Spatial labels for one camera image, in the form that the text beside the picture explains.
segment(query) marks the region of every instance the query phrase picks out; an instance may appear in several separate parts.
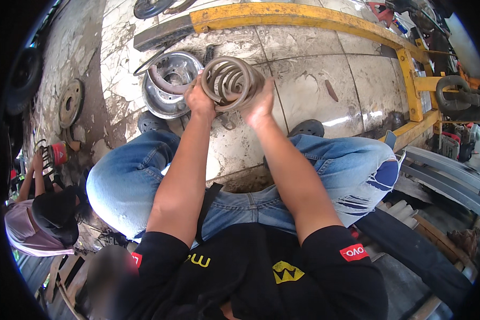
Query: red can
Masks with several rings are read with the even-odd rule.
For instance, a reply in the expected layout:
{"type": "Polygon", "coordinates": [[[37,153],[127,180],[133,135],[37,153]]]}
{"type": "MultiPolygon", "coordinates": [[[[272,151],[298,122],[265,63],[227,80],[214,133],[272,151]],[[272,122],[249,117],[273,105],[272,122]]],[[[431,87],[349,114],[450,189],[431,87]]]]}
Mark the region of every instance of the red can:
{"type": "Polygon", "coordinates": [[[67,163],[67,144],[64,141],[59,141],[58,143],[52,144],[50,147],[54,166],[67,163]]]}

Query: yellow metal frame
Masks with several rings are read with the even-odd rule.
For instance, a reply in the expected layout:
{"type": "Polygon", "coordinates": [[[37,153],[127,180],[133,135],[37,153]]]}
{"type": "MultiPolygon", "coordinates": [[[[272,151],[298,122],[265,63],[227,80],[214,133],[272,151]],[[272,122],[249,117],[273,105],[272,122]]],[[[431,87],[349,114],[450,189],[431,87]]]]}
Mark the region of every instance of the yellow metal frame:
{"type": "Polygon", "coordinates": [[[421,91],[434,92],[441,77],[432,77],[430,59],[420,39],[414,45],[388,29],[356,16],[294,3],[238,3],[193,11],[190,19],[196,33],[242,26],[292,25],[347,32],[382,43],[397,52],[409,102],[410,123],[394,131],[397,135],[394,150],[403,148],[434,124],[440,130],[438,121],[441,115],[434,93],[430,94],[433,109],[425,114],[422,112],[421,91]],[[424,65],[427,77],[418,77],[413,59],[424,65]]]}

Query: man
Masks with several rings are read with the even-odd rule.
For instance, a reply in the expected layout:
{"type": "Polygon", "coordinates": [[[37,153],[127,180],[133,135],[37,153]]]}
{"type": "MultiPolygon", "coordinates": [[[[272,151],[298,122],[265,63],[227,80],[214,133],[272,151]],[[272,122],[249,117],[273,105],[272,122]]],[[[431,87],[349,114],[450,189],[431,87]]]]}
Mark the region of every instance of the man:
{"type": "Polygon", "coordinates": [[[241,115],[275,186],[219,192],[203,205],[215,111],[200,77],[185,93],[192,116],[181,140],[143,114],[142,135],[90,172],[96,213],[129,238],[143,234],[133,253],[139,277],[119,290],[113,319],[385,319],[382,275],[345,226],[392,189],[392,150],[365,138],[324,139],[316,120],[288,139],[272,117],[269,78],[241,115]]]}
{"type": "Polygon", "coordinates": [[[75,214],[85,208],[85,194],[75,186],[63,190],[54,183],[53,188],[54,193],[46,193],[43,159],[38,152],[18,198],[10,201],[4,216],[9,242],[22,253],[36,257],[74,253],[73,244],[78,239],[75,214]],[[28,199],[34,173],[35,198],[28,199]]]}

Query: forearm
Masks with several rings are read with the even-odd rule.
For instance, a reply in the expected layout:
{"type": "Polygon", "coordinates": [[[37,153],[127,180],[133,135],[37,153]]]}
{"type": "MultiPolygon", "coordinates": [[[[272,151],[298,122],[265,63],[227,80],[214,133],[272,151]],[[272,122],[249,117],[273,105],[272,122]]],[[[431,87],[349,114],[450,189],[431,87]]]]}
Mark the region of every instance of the forearm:
{"type": "Polygon", "coordinates": [[[45,193],[45,181],[43,180],[43,171],[42,170],[36,170],[35,171],[36,175],[36,193],[35,196],[37,197],[38,195],[42,195],[45,193]]]}
{"type": "Polygon", "coordinates": [[[302,243],[314,231],[342,225],[320,177],[273,118],[255,128],[282,201],[293,215],[302,243]]]}
{"type": "Polygon", "coordinates": [[[30,186],[32,185],[33,176],[34,176],[34,169],[30,167],[29,172],[26,173],[25,180],[21,184],[21,188],[19,188],[19,195],[18,195],[18,198],[16,198],[16,203],[25,201],[29,198],[29,191],[30,191],[30,186]]]}
{"type": "Polygon", "coordinates": [[[206,158],[213,119],[193,114],[154,197],[147,231],[170,234],[189,247],[205,193],[206,158]]]}

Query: black t-shirt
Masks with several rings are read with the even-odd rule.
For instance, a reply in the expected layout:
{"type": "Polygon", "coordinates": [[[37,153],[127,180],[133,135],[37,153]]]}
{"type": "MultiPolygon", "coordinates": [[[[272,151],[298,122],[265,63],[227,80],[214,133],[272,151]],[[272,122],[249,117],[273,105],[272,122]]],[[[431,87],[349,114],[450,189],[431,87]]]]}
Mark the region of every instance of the black t-shirt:
{"type": "Polygon", "coordinates": [[[258,223],[232,225],[189,250],[148,232],[133,253],[139,277],[122,286],[114,320],[386,319],[379,270],[345,227],[297,237],[258,223]]]}

